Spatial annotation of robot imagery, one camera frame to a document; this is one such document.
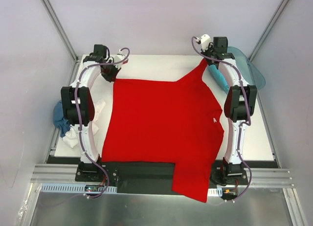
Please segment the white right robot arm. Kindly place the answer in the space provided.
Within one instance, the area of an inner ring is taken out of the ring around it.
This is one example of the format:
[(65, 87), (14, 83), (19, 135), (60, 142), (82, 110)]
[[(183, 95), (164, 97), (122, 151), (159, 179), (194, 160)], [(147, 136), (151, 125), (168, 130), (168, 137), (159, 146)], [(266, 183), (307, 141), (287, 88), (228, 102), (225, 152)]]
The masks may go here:
[(227, 51), (227, 37), (214, 37), (205, 55), (207, 62), (215, 65), (224, 76), (229, 91), (224, 103), (224, 114), (228, 119), (227, 149), (219, 170), (211, 174), (211, 181), (225, 186), (236, 182), (244, 175), (243, 146), (247, 126), (251, 125), (257, 88), (250, 85), (240, 73), (235, 56)]

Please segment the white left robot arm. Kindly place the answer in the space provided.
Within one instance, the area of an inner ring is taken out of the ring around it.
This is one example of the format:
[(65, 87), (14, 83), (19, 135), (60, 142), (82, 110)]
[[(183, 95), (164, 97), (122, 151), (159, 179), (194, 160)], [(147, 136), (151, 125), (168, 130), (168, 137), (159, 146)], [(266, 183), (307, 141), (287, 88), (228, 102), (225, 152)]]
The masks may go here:
[(61, 88), (63, 115), (75, 131), (81, 147), (80, 161), (75, 180), (105, 182), (108, 177), (102, 168), (93, 134), (95, 107), (90, 89), (96, 78), (101, 75), (106, 81), (113, 82), (129, 54), (124, 48), (112, 56), (105, 45), (94, 45), (93, 52), (83, 59), (83, 68), (70, 86)]

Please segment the red t shirt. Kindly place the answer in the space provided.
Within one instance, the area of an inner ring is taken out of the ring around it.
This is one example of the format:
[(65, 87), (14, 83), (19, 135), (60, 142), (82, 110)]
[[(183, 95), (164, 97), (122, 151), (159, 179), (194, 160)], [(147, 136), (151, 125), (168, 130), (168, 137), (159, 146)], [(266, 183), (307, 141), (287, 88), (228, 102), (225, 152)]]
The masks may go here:
[(172, 190), (206, 202), (224, 138), (222, 109), (202, 79), (206, 67), (201, 60), (173, 82), (117, 79), (102, 161), (172, 163)]

